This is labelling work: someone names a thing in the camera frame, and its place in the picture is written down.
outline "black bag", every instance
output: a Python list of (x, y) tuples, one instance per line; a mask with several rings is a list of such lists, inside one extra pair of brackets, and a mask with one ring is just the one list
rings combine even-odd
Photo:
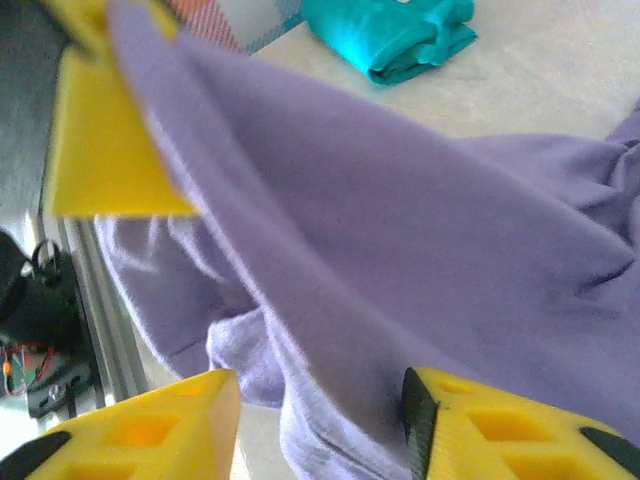
[[(41, 253), (48, 245), (53, 256), (43, 262)], [(76, 299), (61, 288), (63, 261), (59, 248), (48, 241), (29, 259), (0, 230), (0, 340), (63, 350), (77, 341)]]

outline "cable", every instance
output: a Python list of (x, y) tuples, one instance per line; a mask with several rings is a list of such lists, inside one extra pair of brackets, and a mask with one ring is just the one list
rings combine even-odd
[[(33, 386), (34, 383), (42, 380), (42, 378), (44, 377), (45, 373), (47, 373), (47, 371), (49, 370), (49, 366), (51, 365), (51, 361), (53, 359), (53, 356), (55, 354), (55, 350), (53, 348), (49, 348), (47, 350), (47, 354), (45, 355), (44, 359), (42, 360), (42, 364), (40, 364), (40, 366), (38, 368), (36, 368), (36, 375), (33, 378), (33, 380), (27, 384), (26, 383), (26, 372), (25, 372), (25, 354), (24, 351), (27, 348), (43, 348), (44, 346), (41, 344), (34, 344), (34, 343), (30, 343), (30, 344), (19, 344), (16, 345), (14, 347), (11, 348), (6, 348), (6, 346), (4, 347), (4, 362), (2, 364), (2, 374), (4, 377), (4, 390), (7, 393), (7, 395), (10, 395), (12, 397), (17, 397), (20, 395), (24, 395), (25, 393), (27, 393), (29, 391), (29, 389)], [(22, 388), (20, 388), (20, 390), (15, 390), (15, 385), (13, 385), (13, 366), (11, 364), (12, 361), (12, 355), (15, 353), (20, 352), (20, 357), (22, 359), (22, 365), (21, 365), (21, 369), (22, 369), (22, 377), (23, 377), (23, 384), (22, 384)]]

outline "folded towel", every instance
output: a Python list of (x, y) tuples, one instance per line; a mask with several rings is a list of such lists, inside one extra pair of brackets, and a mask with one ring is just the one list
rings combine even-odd
[(373, 82), (404, 82), (476, 39), (473, 0), (304, 0), (311, 31)]

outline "gripper cutout hole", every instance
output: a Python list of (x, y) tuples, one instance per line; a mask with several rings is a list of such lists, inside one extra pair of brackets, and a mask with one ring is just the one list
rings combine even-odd
[(518, 480), (597, 480), (582, 459), (555, 455), (505, 457)]
[(109, 432), (104, 445), (112, 447), (157, 447), (164, 442), (178, 419), (172, 415), (148, 414), (122, 419)]
[(535, 418), (514, 410), (482, 409), (469, 418), (490, 442), (550, 442), (553, 436)]
[(71, 467), (65, 480), (128, 480), (136, 468), (136, 465), (129, 464), (76, 464)]

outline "white table surface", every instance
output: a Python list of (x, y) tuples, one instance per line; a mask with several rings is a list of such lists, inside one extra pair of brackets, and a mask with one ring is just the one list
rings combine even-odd
[(477, 0), (470, 26), (479, 35), (474, 44), (391, 88), (370, 83), (306, 25), (256, 56), (453, 136), (600, 138), (640, 98), (639, 0)]

